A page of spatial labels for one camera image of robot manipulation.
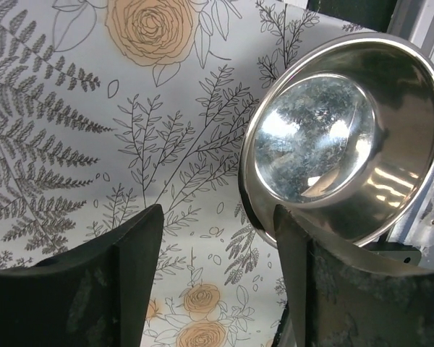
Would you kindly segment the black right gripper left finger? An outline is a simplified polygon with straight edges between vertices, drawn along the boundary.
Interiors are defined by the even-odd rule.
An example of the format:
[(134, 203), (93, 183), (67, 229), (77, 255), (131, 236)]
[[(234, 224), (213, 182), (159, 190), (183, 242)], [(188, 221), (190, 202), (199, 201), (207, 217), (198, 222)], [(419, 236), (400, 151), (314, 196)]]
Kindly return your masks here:
[(32, 267), (0, 270), (0, 346), (138, 347), (163, 222), (152, 205)]

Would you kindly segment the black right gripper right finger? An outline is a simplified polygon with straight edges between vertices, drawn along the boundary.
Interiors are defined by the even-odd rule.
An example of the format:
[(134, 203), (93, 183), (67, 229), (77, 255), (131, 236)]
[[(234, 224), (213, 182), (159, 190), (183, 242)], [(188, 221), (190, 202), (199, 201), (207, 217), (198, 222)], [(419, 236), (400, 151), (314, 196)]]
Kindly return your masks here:
[(434, 271), (273, 214), (298, 346), (434, 346)]

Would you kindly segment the steel pet bowl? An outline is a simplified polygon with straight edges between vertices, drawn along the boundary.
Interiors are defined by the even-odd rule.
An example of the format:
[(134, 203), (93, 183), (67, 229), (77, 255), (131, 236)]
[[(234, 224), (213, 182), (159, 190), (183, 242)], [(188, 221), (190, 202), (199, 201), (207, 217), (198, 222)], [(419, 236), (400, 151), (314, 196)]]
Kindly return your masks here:
[(277, 205), (363, 246), (433, 176), (434, 64), (403, 38), (355, 33), (313, 49), (268, 90), (244, 136), (238, 185), (271, 246)]

